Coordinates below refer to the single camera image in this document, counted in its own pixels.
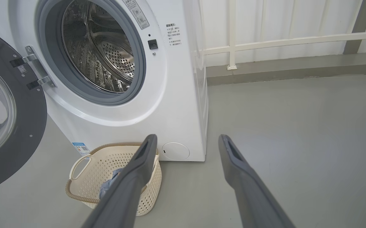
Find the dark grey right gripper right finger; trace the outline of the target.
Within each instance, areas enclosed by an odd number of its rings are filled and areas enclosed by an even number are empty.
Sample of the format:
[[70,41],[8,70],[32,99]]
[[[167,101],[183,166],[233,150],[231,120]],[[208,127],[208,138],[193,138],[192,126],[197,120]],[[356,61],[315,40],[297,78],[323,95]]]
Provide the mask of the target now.
[[288,215],[248,164],[232,139],[218,139],[226,182],[234,189],[244,228],[293,228]]

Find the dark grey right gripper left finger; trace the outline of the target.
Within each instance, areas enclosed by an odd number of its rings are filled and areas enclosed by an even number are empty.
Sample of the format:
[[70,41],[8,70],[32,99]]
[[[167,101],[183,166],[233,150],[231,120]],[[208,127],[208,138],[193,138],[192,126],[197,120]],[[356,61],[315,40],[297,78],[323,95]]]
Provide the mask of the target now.
[[141,189],[150,181],[157,136],[148,135],[110,189],[82,225],[83,228],[132,228]]

